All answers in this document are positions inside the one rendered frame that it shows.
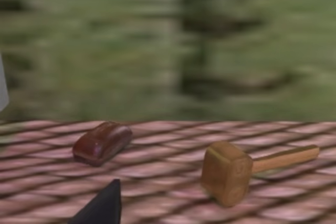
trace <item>green blurry background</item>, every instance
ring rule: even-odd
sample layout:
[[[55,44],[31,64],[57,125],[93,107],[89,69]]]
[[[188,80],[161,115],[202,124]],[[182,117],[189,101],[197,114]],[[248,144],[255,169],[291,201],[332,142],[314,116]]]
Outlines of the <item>green blurry background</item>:
[[[3,5],[7,0],[0,0]],[[279,89],[199,100],[178,92],[191,49],[179,0],[13,0],[0,7],[10,87],[2,119],[335,120],[336,1],[216,0],[266,25],[212,43],[211,72],[253,81],[296,71]]]

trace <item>wooden mallet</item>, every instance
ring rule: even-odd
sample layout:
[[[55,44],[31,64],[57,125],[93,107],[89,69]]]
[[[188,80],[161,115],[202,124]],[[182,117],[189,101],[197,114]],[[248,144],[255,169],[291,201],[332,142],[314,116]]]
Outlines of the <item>wooden mallet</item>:
[[[316,145],[295,148],[253,160],[231,143],[218,141],[205,153],[201,186],[225,207],[238,204],[247,194],[252,174],[313,160]]]

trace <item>brown object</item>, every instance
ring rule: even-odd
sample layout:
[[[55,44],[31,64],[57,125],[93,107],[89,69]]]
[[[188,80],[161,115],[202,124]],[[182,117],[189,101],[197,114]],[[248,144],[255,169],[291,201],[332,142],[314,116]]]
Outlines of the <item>brown object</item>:
[[[132,135],[128,126],[104,122],[84,134],[74,144],[74,159],[92,166],[101,166],[128,145]]]
[[[319,151],[309,145],[253,160],[233,144],[218,141],[206,150],[201,185],[221,205],[232,207],[247,194],[252,174],[313,160]]]

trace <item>brick surface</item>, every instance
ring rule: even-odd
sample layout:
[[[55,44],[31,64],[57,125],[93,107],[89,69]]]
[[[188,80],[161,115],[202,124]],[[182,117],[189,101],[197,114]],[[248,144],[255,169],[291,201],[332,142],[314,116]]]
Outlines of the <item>brick surface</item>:
[[[134,140],[113,160],[101,167],[74,162],[73,143],[100,123],[0,125],[0,223],[66,223],[116,178],[122,224],[336,222],[334,122],[130,123]],[[252,157],[309,144],[319,145],[321,154],[254,175],[247,197],[223,208],[199,185],[205,149],[215,141],[230,141]]]

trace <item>wooden handle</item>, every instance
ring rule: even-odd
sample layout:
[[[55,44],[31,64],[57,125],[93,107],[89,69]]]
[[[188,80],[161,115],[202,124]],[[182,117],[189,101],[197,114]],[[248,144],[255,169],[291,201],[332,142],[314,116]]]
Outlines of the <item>wooden handle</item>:
[[[313,160],[318,157],[320,148],[316,145],[295,148],[253,160],[252,173],[285,167]]]

